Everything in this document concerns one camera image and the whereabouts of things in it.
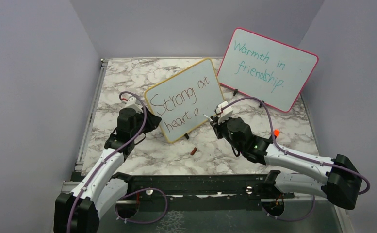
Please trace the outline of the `brown marker cap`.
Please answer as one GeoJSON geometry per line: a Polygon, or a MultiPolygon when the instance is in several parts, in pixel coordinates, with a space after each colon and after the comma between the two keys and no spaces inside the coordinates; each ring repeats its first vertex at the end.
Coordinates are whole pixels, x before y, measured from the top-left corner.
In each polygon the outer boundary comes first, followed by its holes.
{"type": "Polygon", "coordinates": [[[190,155],[194,155],[197,152],[197,147],[194,147],[193,150],[190,152],[190,155]]]}

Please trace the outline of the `yellow framed whiteboard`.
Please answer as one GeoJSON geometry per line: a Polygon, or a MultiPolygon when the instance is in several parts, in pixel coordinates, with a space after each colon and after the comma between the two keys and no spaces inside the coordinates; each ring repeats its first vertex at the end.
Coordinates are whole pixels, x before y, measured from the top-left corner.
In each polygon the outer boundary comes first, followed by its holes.
{"type": "Polygon", "coordinates": [[[152,86],[144,93],[151,112],[162,119],[160,128],[173,143],[214,116],[224,102],[214,64],[203,59],[152,86]]]}

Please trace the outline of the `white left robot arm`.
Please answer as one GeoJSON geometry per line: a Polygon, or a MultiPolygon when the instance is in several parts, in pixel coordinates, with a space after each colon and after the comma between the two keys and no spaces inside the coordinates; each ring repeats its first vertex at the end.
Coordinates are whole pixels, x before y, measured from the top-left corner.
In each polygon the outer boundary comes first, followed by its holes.
{"type": "Polygon", "coordinates": [[[119,111],[117,126],[105,142],[97,163],[75,188],[57,197],[55,233],[95,233],[116,200],[133,197],[135,186],[112,176],[131,154],[135,139],[158,128],[161,121],[146,107],[119,111]]]}

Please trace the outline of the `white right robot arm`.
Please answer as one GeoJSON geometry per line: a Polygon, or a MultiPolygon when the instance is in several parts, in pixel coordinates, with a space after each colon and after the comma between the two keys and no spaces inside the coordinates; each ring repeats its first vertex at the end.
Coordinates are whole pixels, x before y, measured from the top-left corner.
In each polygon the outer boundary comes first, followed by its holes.
{"type": "Polygon", "coordinates": [[[235,156],[252,163],[278,166],[293,173],[275,172],[263,183],[263,193],[273,198],[279,193],[305,193],[326,198],[332,204],[353,210],[362,178],[351,160],[341,154],[335,158],[298,154],[295,150],[275,144],[273,137],[254,135],[240,117],[221,121],[212,117],[210,125],[218,139],[225,139],[235,156]]]}

